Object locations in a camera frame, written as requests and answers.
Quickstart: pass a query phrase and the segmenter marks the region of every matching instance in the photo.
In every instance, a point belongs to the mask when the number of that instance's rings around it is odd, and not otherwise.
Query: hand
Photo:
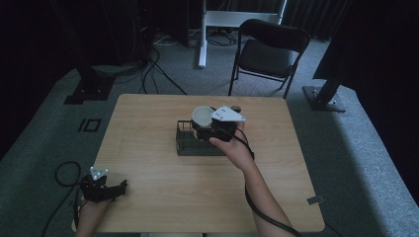
[[[111,202],[111,199],[102,200],[98,203],[84,200],[79,212],[76,237],[93,236]]]
[[[244,121],[238,122],[237,128],[235,135],[246,141],[246,138],[241,132],[244,131]],[[223,151],[228,159],[241,171],[244,172],[256,166],[247,147],[236,138],[233,137],[229,142],[224,142],[218,138],[212,137],[209,139],[209,142]]]

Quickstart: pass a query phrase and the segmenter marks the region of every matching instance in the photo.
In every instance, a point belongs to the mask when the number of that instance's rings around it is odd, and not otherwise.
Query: wire basket
[[[190,120],[178,120],[176,149],[182,156],[223,156],[224,153],[209,141],[198,140]]]

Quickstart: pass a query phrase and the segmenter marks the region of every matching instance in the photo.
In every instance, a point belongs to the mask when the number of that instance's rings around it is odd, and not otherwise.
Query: chair backrest
[[[299,28],[250,19],[241,24],[241,34],[248,35],[263,44],[303,53],[310,42],[310,35]]]

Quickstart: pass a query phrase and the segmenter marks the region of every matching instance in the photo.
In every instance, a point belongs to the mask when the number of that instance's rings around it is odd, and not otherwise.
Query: gray carpet
[[[338,96],[347,109],[344,114],[314,112],[305,99],[302,86],[324,83],[311,78],[327,46],[328,42],[312,40],[287,98],[314,189],[326,198],[320,205],[326,228],[303,236],[334,237],[339,236],[337,232],[342,236],[418,236],[418,206],[355,92],[339,88]],[[155,47],[160,52],[158,65],[189,95],[227,94],[235,46],[209,44],[205,69],[197,66],[199,48],[194,41],[189,48],[178,43]],[[97,68],[108,72],[121,70],[113,66]],[[139,76],[122,76],[117,78],[107,101],[63,105],[79,79],[77,71],[72,70],[56,83],[1,161],[0,236],[41,236],[43,226],[69,190],[54,180],[56,167],[65,161],[76,161],[82,166],[82,174],[86,174],[95,161],[118,96],[138,93],[141,86]],[[233,96],[281,97],[283,92],[278,92],[276,86],[275,82],[244,76],[235,83]],[[159,94],[182,94],[158,70],[150,71],[145,88],[152,94],[157,93],[156,88]],[[83,119],[100,119],[98,130],[80,130]],[[59,174],[67,184],[76,176],[71,165]],[[74,235],[70,228],[72,204],[73,194],[58,210],[45,236]]]

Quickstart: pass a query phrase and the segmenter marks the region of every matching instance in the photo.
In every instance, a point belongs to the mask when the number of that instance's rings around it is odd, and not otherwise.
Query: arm
[[[244,130],[244,122],[239,122],[237,128]],[[235,135],[245,140],[243,134],[236,130]],[[292,227],[280,205],[271,194],[268,186],[248,149],[237,139],[223,142],[212,137],[209,140],[214,146],[222,150],[228,159],[243,172],[246,189],[254,204],[269,217]],[[291,233],[272,225],[253,212],[256,228],[261,237],[265,236],[293,236]]]
[[[85,202],[79,212],[76,237],[93,236],[111,201],[111,199],[107,199],[98,203],[92,201]]]

